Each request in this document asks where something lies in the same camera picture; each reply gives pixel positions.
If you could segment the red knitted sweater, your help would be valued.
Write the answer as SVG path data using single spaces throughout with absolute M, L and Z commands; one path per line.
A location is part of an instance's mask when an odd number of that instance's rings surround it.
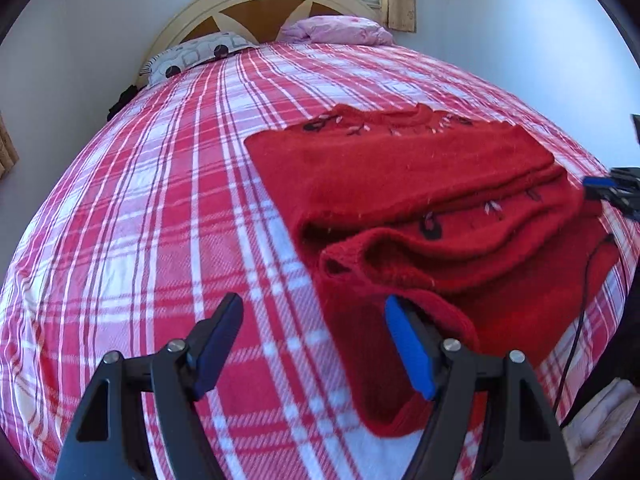
M 245 146 L 380 437 L 422 428 L 432 409 L 390 338 L 387 297 L 475 352 L 539 364 L 620 258 L 601 205 L 519 125 L 339 105 Z

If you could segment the red white plaid bedsheet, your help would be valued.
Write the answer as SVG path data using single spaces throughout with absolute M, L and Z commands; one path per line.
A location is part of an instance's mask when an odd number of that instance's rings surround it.
M 360 422 L 311 280 L 244 140 L 336 104 L 418 103 L 527 128 L 574 178 L 601 164 L 516 96 L 403 47 L 266 44 L 141 92 L 32 218 L 1 291 L 1 427 L 39 479 L 106 352 L 144 356 L 226 292 L 245 318 L 198 407 L 235 479 L 397 479 L 416 436 Z

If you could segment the beige side window curtain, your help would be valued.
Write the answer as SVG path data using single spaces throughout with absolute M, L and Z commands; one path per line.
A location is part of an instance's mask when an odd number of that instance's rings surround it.
M 20 156 L 14 148 L 3 118 L 0 117 L 0 178 L 11 171 L 19 160 Z

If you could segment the pink pillow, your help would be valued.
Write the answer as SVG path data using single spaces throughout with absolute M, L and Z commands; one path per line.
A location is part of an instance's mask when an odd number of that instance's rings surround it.
M 348 44 L 370 47 L 394 44 L 393 35 L 376 21 L 349 15 L 316 15 L 283 25 L 276 41 L 280 44 Z

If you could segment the black item beside bed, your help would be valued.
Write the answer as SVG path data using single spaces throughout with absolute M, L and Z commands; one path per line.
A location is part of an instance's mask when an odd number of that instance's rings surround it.
M 136 84 L 130 84 L 119 96 L 118 100 L 112 105 L 107 112 L 106 121 L 110 122 L 124 107 L 126 107 L 137 95 L 144 89 Z

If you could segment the white black patterned pillow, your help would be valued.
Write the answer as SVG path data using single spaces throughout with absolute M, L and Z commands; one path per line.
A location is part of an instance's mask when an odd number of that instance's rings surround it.
M 215 32 L 177 44 L 149 58 L 139 77 L 149 87 L 182 74 L 190 68 L 216 62 L 246 49 L 257 48 L 235 32 Z

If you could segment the cream wooden headboard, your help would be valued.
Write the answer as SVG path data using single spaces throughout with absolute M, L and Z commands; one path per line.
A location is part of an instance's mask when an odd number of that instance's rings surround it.
M 284 25 L 338 14 L 378 20 L 361 0 L 194 0 L 167 23 L 145 57 L 213 32 L 235 32 L 264 44 L 275 40 Z

